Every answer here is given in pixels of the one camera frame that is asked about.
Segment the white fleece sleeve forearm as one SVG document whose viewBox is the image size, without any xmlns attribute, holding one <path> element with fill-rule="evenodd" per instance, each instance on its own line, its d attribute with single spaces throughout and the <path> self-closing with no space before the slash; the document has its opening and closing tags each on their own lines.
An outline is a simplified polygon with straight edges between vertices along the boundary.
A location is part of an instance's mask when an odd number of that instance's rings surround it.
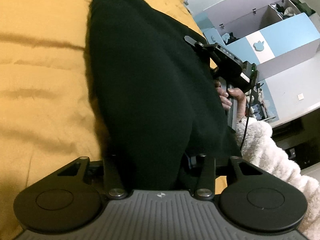
<svg viewBox="0 0 320 240">
<path fill-rule="evenodd" d="M 272 140 L 272 127 L 254 118 L 243 117 L 236 125 L 236 142 L 242 146 L 242 157 L 262 170 L 301 191 L 308 202 L 307 212 L 299 226 L 308 239 L 319 239 L 319 182 L 300 174 L 301 169 L 289 160 L 286 152 Z"/>
</svg>

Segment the right hand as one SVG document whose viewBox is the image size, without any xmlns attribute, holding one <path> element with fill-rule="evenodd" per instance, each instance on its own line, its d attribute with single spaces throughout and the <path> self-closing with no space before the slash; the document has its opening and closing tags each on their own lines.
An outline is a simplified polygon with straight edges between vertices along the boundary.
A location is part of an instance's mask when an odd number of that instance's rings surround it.
<svg viewBox="0 0 320 240">
<path fill-rule="evenodd" d="M 220 81 L 214 80 L 215 89 L 220 97 L 224 110 L 230 110 L 237 102 L 237 122 L 242 122 L 246 117 L 247 98 L 239 88 L 222 88 Z"/>
</svg>

